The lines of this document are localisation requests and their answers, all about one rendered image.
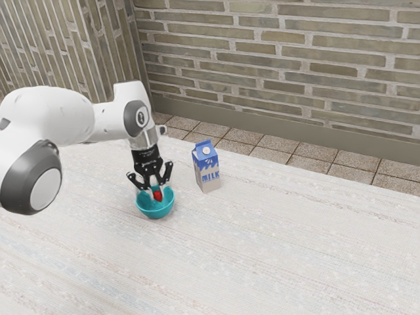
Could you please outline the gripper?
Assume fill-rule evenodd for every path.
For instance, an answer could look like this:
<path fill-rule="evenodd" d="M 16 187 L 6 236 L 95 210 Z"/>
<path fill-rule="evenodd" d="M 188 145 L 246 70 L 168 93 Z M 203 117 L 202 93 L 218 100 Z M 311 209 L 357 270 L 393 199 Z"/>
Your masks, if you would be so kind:
<path fill-rule="evenodd" d="M 155 175 L 159 186 L 163 186 L 170 181 L 173 162 L 165 162 L 165 172 L 163 175 L 160 175 L 163 159 L 160 156 L 157 144 L 145 150 L 131 150 L 131 154 L 135 172 L 128 172 L 126 176 L 140 191 L 152 190 L 150 184 L 152 175 Z M 142 177 L 142 182 L 137 179 L 138 175 Z"/>

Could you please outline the teal bowl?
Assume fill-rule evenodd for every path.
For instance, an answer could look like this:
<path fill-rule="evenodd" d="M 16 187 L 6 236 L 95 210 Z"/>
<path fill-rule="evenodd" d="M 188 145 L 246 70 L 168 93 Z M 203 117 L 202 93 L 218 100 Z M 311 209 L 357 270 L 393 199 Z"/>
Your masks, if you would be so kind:
<path fill-rule="evenodd" d="M 152 192 L 161 188 L 163 192 L 162 201 L 156 200 L 154 197 L 141 190 L 136 197 L 136 206 L 138 209 L 150 219 L 160 219 L 168 215 L 172 209 L 175 193 L 170 186 L 161 187 L 159 185 L 152 186 Z"/>

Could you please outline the blue and white milk carton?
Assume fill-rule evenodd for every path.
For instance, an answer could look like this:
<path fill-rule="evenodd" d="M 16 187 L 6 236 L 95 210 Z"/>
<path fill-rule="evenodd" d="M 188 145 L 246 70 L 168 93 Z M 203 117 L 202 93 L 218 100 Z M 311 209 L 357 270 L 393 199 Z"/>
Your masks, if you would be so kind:
<path fill-rule="evenodd" d="M 219 189 L 221 187 L 219 158 L 210 139 L 195 144 L 192 160 L 196 182 L 201 191 L 207 194 Z"/>

